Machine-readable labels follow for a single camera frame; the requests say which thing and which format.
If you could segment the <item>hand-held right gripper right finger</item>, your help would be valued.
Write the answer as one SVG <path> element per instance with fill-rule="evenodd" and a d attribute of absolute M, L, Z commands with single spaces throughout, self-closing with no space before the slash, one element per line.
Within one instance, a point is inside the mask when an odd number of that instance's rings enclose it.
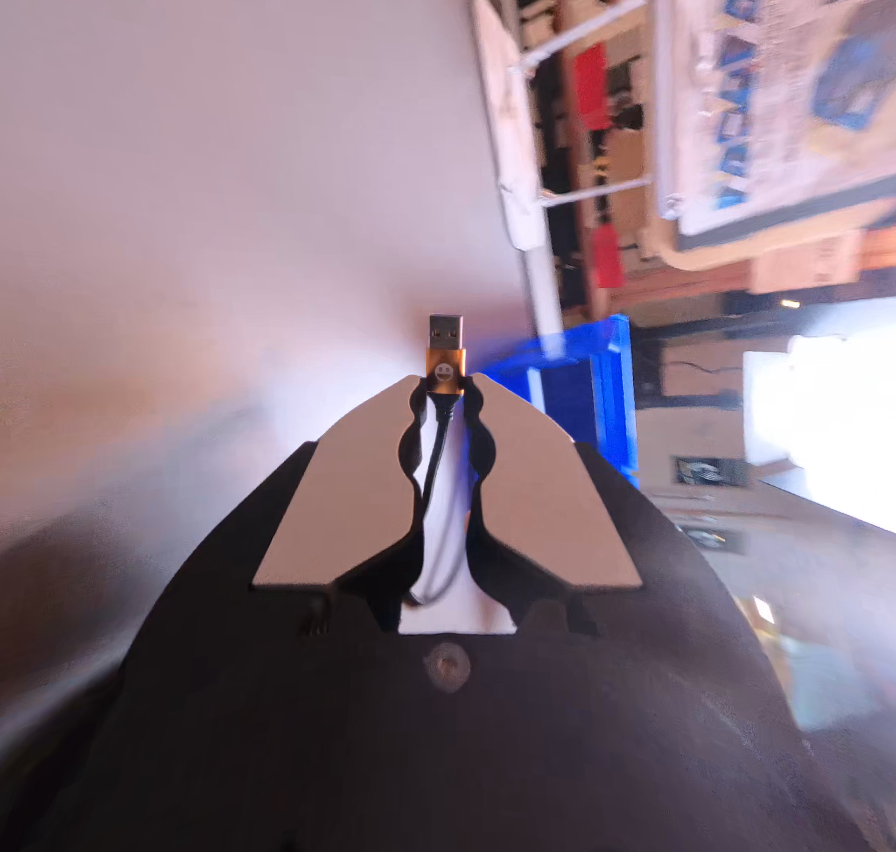
<path fill-rule="evenodd" d="M 473 392 L 494 448 L 480 485 L 487 533 L 567 589 L 641 588 L 573 438 L 483 373 L 470 377 Z"/>

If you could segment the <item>white light panel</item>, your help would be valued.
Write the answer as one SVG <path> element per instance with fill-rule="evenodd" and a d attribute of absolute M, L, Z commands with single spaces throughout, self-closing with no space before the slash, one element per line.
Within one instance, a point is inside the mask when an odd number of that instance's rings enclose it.
<path fill-rule="evenodd" d="M 773 487 L 895 531 L 894 298 L 803 310 L 743 356 L 746 461 Z"/>

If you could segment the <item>printed poster board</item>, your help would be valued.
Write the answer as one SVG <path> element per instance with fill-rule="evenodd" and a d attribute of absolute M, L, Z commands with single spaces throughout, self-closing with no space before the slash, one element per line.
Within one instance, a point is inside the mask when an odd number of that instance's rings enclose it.
<path fill-rule="evenodd" d="M 894 213 L 895 0 L 651 0 L 651 247 L 698 271 Z"/>

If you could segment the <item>blue plastic bin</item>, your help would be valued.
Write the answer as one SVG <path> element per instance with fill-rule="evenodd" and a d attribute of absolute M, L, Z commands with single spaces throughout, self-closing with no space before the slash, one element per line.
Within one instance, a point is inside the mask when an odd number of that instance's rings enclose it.
<path fill-rule="evenodd" d="M 622 315 L 526 341 L 483 373 L 588 443 L 639 486 L 630 322 Z"/>

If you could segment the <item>white stand with printed tags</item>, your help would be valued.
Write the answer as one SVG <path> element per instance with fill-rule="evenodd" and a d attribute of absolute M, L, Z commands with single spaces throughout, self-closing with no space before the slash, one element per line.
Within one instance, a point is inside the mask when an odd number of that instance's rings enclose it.
<path fill-rule="evenodd" d="M 566 30 L 530 51 L 522 52 L 490 0 L 469 0 L 478 64 L 497 163 L 497 185 L 512 246 L 523 255 L 529 283 L 535 333 L 539 338 L 564 331 L 561 304 L 549 265 L 552 254 L 546 211 L 590 197 L 646 187 L 652 176 L 563 195 L 545 190 L 531 115 L 528 79 L 546 59 L 588 35 L 605 38 L 638 24 L 647 15 L 647 0 L 622 0 L 596 17 Z"/>

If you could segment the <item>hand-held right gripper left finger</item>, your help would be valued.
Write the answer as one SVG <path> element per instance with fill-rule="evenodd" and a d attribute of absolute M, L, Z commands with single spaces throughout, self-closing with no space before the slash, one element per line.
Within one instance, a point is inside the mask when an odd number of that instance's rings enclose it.
<path fill-rule="evenodd" d="M 255 589 L 325 589 L 371 565 L 420 522 L 427 387 L 408 375 L 318 440 L 252 578 Z"/>

